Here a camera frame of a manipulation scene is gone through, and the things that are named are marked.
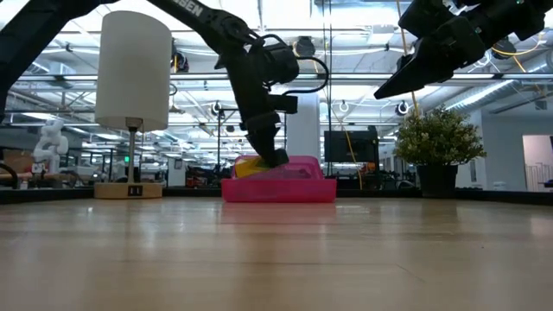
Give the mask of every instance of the wall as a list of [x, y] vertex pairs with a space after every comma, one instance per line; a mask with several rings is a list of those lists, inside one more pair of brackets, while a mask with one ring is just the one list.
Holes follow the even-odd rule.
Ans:
[[487, 152], [487, 188], [495, 181], [506, 182], [507, 190], [527, 191], [524, 170], [524, 135], [553, 135], [553, 120], [548, 117], [482, 118], [484, 149]]
[[[478, 136], [483, 137], [482, 132], [482, 113], [480, 110], [473, 111], [468, 123], [478, 126]], [[477, 158], [474, 160], [476, 168], [476, 181], [472, 180], [470, 163], [460, 165], [457, 173], [457, 187], [478, 187], [487, 190], [486, 181], [486, 159]]]

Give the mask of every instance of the white lamp shade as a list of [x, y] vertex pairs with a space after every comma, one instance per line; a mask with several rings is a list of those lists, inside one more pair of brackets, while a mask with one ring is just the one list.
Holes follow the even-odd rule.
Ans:
[[104, 17], [99, 56], [96, 122], [127, 130], [126, 118], [140, 118], [139, 131], [168, 127], [172, 36], [155, 18], [128, 11]]

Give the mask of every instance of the table lamp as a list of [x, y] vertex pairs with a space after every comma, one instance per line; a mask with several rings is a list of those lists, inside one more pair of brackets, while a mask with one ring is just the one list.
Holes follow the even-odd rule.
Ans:
[[95, 120], [114, 130], [128, 130], [128, 184], [96, 184], [100, 199], [161, 197], [161, 184], [134, 182], [138, 131], [166, 130], [172, 36], [155, 18], [116, 11], [104, 17], [100, 42]]

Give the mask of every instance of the black plant pot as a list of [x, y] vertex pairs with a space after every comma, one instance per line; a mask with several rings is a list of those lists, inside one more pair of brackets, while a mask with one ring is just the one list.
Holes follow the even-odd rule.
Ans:
[[456, 165], [427, 165], [416, 168], [424, 198], [451, 199], [455, 197]]

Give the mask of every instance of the white humanoid robot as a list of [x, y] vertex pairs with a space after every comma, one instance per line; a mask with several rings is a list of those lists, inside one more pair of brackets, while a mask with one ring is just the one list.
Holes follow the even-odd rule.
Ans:
[[41, 129], [41, 140], [36, 144], [33, 157], [35, 162], [48, 161], [48, 172], [60, 172], [60, 155], [65, 155], [69, 149], [67, 138], [61, 134], [63, 121], [48, 120]]

